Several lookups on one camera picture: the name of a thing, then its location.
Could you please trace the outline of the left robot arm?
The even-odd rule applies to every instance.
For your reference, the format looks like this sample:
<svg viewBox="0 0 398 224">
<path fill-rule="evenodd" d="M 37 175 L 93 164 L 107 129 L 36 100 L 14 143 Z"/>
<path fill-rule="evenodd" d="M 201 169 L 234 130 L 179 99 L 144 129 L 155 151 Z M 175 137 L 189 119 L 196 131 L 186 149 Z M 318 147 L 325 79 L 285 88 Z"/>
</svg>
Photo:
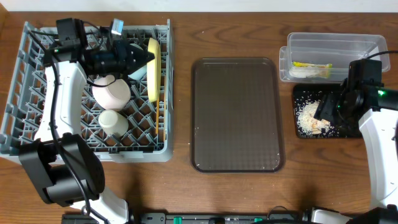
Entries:
<svg viewBox="0 0 398 224">
<path fill-rule="evenodd" d="M 81 136 L 81 100 L 88 75 L 129 75 L 155 55 L 125 40 L 115 40 L 109 50 L 87 46 L 85 40 L 63 40 L 44 51 L 44 112 L 19 160 L 44 203 L 79 209 L 98 223 L 127 223 L 127 202 L 105 186 L 103 166 Z"/>
</svg>

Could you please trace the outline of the yellow plate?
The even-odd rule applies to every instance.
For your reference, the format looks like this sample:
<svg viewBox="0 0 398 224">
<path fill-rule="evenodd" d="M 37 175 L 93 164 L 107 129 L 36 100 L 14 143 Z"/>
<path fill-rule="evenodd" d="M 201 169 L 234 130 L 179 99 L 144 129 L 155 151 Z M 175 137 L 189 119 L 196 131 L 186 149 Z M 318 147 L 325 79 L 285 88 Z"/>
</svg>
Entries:
<svg viewBox="0 0 398 224">
<path fill-rule="evenodd" d="M 160 95 L 161 55 L 160 44 L 150 38 L 148 52 L 154 54 L 154 59 L 147 63 L 147 94 L 150 102 L 155 102 Z"/>
</svg>

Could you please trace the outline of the green snack wrapper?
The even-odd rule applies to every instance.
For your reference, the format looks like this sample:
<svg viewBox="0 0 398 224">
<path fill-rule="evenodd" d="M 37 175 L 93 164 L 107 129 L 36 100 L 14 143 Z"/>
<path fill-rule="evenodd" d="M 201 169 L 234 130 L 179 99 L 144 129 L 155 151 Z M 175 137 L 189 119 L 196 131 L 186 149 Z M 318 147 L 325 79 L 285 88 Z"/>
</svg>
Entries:
<svg viewBox="0 0 398 224">
<path fill-rule="evenodd" d="M 332 64 L 312 64 L 312 63 L 303 63 L 303 62 L 293 62 L 292 68 L 307 68 L 316 71 L 316 74 L 309 78 L 329 78 L 330 70 L 332 68 Z"/>
</svg>

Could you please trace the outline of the small white green cup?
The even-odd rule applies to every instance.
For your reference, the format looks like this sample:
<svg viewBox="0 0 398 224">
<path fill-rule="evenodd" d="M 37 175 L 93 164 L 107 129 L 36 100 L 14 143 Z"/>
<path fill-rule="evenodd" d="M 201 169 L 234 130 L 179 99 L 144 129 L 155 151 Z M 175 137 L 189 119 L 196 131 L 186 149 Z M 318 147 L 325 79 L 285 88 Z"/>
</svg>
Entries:
<svg viewBox="0 0 398 224">
<path fill-rule="evenodd" d="M 99 125 L 107 135 L 122 137 L 128 130 L 128 120 L 114 110 L 104 110 L 98 117 Z"/>
</svg>

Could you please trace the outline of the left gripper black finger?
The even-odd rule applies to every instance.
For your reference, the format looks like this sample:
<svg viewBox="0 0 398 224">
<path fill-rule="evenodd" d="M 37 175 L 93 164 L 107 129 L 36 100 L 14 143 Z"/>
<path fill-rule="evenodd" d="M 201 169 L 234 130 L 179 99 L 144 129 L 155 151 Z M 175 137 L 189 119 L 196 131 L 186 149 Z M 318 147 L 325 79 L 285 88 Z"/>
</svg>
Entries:
<svg viewBox="0 0 398 224">
<path fill-rule="evenodd" d="M 143 50 L 139 45 L 132 45 L 132 56 L 136 63 L 146 64 L 155 59 L 154 53 Z"/>
<path fill-rule="evenodd" d="M 148 64 L 149 63 L 146 63 L 141 68 L 139 68 L 135 72 L 131 73 L 131 75 L 145 75 L 147 73 L 147 65 Z"/>
</svg>

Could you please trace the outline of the pink bowl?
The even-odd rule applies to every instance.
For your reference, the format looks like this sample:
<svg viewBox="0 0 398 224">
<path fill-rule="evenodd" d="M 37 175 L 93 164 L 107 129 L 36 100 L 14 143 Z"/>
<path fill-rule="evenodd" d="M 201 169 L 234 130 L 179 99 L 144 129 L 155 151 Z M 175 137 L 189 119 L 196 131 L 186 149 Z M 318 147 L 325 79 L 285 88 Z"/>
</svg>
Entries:
<svg viewBox="0 0 398 224">
<path fill-rule="evenodd" d="M 122 110 L 130 101 L 131 91 L 129 85 L 123 79 L 115 79 L 113 75 L 97 78 L 96 85 L 106 85 L 106 87 L 92 87 L 92 92 L 96 102 L 105 110 Z"/>
</svg>

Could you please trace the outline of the light blue bowl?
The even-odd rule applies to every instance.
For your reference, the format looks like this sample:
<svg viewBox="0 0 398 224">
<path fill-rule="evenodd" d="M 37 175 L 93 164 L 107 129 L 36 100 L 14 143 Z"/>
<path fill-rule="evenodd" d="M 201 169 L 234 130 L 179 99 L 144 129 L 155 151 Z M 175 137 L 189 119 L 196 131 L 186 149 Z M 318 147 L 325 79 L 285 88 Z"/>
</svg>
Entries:
<svg viewBox="0 0 398 224">
<path fill-rule="evenodd" d="M 138 68 L 135 72 L 129 75 L 129 78 L 133 80 L 140 80 L 147 73 L 147 62 L 148 54 L 145 52 L 142 47 L 137 44 L 130 44 L 133 47 L 133 51 L 131 52 L 131 60 L 137 65 L 138 62 L 144 62 L 142 67 Z"/>
</svg>

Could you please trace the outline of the wooden chopstick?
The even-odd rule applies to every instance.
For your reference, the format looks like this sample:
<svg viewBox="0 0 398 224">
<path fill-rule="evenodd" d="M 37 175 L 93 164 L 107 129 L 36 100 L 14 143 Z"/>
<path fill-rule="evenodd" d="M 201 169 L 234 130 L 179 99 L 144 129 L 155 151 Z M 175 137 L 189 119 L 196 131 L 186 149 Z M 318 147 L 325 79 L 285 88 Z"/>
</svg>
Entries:
<svg viewBox="0 0 398 224">
<path fill-rule="evenodd" d="M 164 76 L 164 136 L 163 136 L 163 141 L 165 142 L 166 140 L 166 134 L 167 134 L 167 129 L 166 129 L 166 121 L 167 121 L 167 113 L 166 113 L 166 109 L 167 109 L 167 79 L 166 76 Z"/>
<path fill-rule="evenodd" d="M 159 98 L 156 101 L 156 121 L 155 121 L 155 133 L 159 134 L 159 110 L 160 110 L 160 100 Z"/>
</svg>

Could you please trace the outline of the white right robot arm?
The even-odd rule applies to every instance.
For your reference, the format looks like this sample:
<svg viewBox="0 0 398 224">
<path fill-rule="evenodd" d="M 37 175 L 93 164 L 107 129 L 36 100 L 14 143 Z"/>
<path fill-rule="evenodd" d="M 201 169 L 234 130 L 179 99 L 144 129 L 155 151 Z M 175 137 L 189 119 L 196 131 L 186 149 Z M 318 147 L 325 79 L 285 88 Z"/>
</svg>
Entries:
<svg viewBox="0 0 398 224">
<path fill-rule="evenodd" d="M 368 158 L 371 203 L 368 212 L 353 217 L 314 208 L 309 223 L 397 223 L 397 91 L 345 88 L 325 95 L 315 118 L 359 129 Z"/>
</svg>

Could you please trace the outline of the white napkin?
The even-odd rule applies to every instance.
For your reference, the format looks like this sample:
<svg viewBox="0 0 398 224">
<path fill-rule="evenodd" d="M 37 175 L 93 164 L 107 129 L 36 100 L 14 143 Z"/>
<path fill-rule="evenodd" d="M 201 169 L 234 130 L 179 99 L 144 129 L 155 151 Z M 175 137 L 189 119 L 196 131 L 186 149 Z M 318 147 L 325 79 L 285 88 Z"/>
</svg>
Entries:
<svg viewBox="0 0 398 224">
<path fill-rule="evenodd" d="M 314 76 L 316 71 L 307 68 L 292 68 L 289 70 L 289 74 L 294 78 L 308 78 Z"/>
</svg>

